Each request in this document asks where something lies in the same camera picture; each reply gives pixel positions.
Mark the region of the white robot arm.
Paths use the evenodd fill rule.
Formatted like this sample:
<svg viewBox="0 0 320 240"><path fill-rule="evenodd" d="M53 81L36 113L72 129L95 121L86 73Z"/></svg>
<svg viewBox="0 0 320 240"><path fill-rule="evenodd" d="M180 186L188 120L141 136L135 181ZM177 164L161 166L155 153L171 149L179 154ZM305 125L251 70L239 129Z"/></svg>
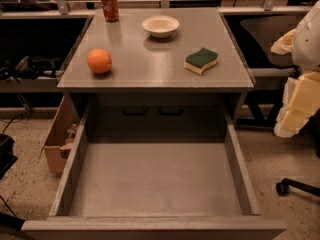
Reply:
<svg viewBox="0 0 320 240"><path fill-rule="evenodd" d="M320 109L320 1L298 23L271 47L276 54L292 55L300 69L297 79L289 77L284 88L274 133L290 138L307 124Z"/></svg>

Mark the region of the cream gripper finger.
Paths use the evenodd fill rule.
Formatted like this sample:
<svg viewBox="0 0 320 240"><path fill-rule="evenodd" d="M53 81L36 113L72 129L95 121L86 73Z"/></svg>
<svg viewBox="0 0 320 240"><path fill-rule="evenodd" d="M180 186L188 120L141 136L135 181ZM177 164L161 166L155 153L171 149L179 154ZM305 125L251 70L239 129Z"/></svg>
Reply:
<svg viewBox="0 0 320 240"><path fill-rule="evenodd" d="M278 137L290 138L298 134L320 109L320 73L306 71L297 79L289 77L282 102L274 133Z"/></svg>
<svg viewBox="0 0 320 240"><path fill-rule="evenodd" d="M279 55L291 53L293 49L293 37L296 33L295 29L288 31L282 37L280 37L271 46L271 52Z"/></svg>

